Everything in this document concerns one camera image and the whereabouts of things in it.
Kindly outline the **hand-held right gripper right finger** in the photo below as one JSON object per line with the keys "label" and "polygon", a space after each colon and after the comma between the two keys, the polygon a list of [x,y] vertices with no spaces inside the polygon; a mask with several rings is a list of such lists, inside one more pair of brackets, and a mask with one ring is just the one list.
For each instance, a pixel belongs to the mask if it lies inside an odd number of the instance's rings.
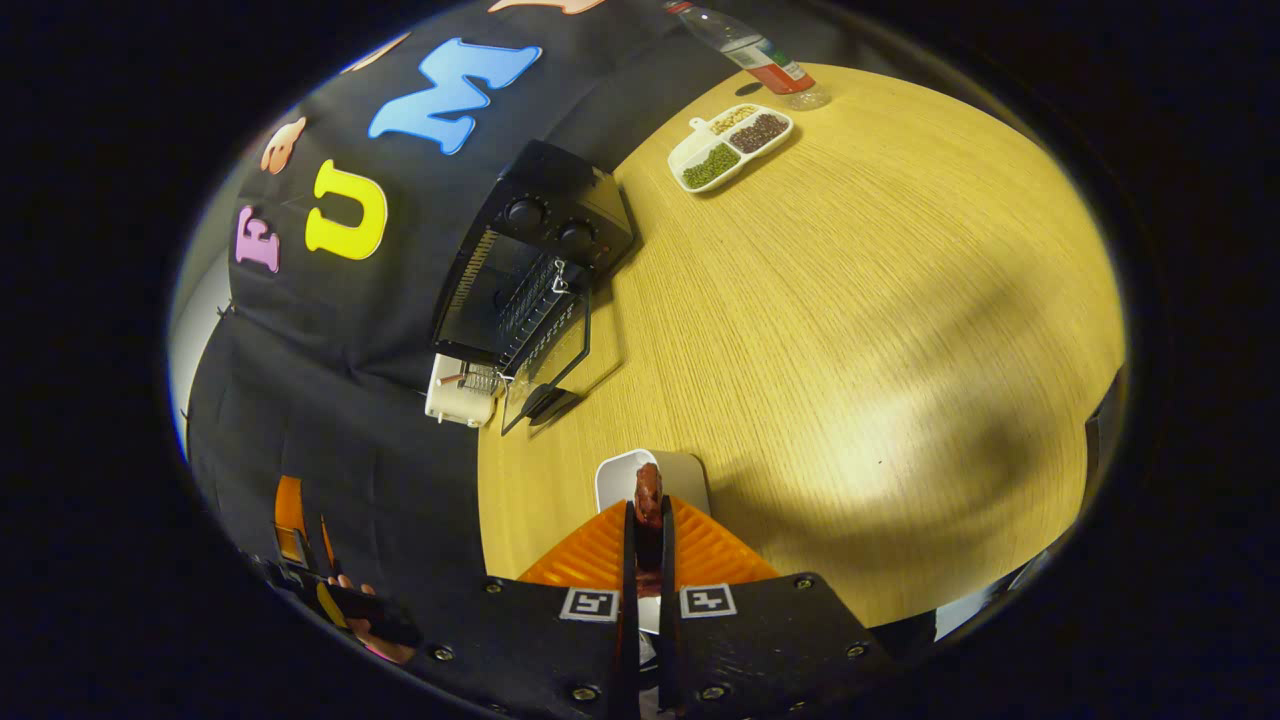
{"label": "hand-held right gripper right finger", "polygon": [[716,524],[663,500],[658,706],[677,719],[805,719],[900,673],[818,574],[732,582]]}

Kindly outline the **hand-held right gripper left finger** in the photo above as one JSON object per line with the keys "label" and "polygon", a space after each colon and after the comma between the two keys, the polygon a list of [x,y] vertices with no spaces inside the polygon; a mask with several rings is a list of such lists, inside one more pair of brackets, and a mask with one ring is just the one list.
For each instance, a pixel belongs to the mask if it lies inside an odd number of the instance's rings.
{"label": "hand-held right gripper left finger", "polygon": [[430,683],[502,719],[637,719],[635,510],[572,533],[553,584],[485,577],[430,616]]}

